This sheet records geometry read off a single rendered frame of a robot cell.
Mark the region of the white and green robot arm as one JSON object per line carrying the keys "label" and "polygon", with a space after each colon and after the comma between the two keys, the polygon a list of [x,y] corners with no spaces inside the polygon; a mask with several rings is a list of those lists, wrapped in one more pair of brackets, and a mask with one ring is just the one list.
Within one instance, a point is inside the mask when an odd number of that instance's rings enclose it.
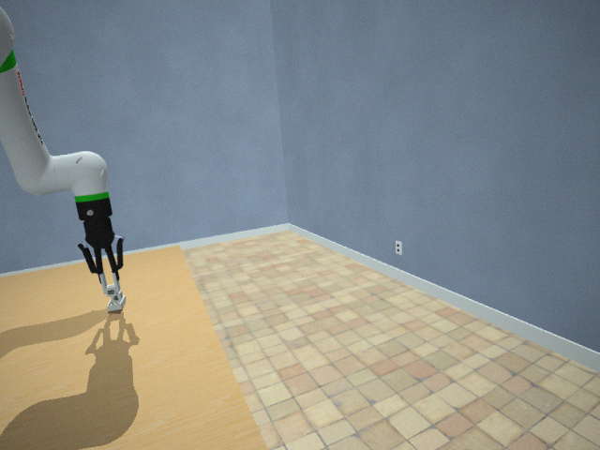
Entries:
{"label": "white and green robot arm", "polygon": [[113,212],[105,161],[87,151],[49,154],[28,106],[13,45],[12,23],[0,7],[0,141],[19,186],[33,195],[71,190],[79,220],[108,218]]}

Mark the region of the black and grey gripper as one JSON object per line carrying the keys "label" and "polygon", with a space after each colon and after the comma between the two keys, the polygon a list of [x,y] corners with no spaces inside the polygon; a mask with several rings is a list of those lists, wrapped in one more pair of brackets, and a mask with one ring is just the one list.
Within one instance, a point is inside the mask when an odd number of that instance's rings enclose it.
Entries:
{"label": "black and grey gripper", "polygon": [[[82,251],[83,256],[88,264],[90,272],[92,274],[98,274],[99,282],[102,285],[102,289],[104,294],[106,294],[107,281],[105,277],[105,273],[103,272],[103,264],[101,257],[101,249],[104,248],[108,260],[112,269],[112,277],[115,285],[116,292],[119,293],[121,290],[119,283],[119,274],[118,270],[123,267],[123,236],[117,236],[113,232],[111,219],[105,218],[97,221],[84,221],[83,222],[84,230],[85,230],[85,240],[81,242],[78,247]],[[100,232],[100,233],[99,233]],[[113,239],[117,244],[117,264],[115,258],[113,256],[112,250],[112,242]],[[94,248],[94,253],[96,257],[96,264],[92,258],[90,250],[88,248],[88,244]],[[121,245],[122,244],[122,245]],[[97,267],[96,267],[97,265]],[[101,270],[102,269],[102,270]]]}

